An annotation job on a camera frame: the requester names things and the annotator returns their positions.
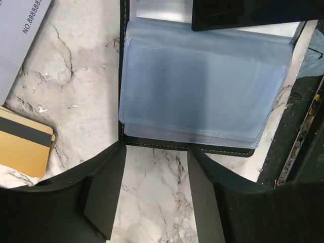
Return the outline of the gold credit card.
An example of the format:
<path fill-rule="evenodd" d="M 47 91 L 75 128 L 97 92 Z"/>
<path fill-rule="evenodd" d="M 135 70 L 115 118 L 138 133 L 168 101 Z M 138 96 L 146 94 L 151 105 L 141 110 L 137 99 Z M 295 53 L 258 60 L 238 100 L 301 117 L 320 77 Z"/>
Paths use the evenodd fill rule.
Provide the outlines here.
<path fill-rule="evenodd" d="M 42 178 L 56 138 L 51 127 L 1 107 L 1 165 Z"/>

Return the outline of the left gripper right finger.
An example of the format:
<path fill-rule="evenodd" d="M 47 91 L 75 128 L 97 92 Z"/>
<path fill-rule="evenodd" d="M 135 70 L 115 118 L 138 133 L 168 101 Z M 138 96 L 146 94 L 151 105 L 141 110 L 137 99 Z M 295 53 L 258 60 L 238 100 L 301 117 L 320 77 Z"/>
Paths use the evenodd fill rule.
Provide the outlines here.
<path fill-rule="evenodd" d="M 270 188 L 190 145 L 187 162 L 199 242 L 323 242 L 323 182 Z"/>

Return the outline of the silver grey credit card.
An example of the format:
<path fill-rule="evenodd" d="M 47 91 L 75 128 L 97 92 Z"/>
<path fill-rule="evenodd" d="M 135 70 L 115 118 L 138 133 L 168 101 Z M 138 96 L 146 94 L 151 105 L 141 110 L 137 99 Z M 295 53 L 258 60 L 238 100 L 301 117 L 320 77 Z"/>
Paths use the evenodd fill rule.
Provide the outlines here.
<path fill-rule="evenodd" d="M 1 105 L 51 4 L 50 0 L 1 1 Z"/>

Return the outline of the black leather card holder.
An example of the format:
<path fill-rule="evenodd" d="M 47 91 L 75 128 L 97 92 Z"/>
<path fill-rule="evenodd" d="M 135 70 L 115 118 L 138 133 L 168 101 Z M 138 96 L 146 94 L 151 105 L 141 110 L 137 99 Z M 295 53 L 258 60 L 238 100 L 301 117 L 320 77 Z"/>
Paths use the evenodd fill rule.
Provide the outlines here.
<path fill-rule="evenodd" d="M 131 146 L 250 157 L 304 21 L 194 31 L 193 1 L 121 1 L 118 135 Z"/>

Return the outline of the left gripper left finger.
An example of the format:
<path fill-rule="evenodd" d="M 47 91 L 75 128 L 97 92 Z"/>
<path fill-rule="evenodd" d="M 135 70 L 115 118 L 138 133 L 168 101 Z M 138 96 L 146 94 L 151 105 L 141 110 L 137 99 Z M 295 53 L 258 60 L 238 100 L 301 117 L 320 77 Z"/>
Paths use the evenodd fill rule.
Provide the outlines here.
<path fill-rule="evenodd" d="M 1 242 L 106 242 L 111 239 L 127 148 L 95 157 L 34 186 L 1 189 Z"/>

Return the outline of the single black card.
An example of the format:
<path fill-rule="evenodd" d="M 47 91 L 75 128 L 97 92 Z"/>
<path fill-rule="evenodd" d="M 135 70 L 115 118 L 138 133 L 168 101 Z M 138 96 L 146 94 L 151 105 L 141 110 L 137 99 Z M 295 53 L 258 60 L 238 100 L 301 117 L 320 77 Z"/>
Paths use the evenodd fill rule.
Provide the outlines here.
<path fill-rule="evenodd" d="M 193 1 L 191 28 L 205 31 L 321 19 L 322 0 Z"/>

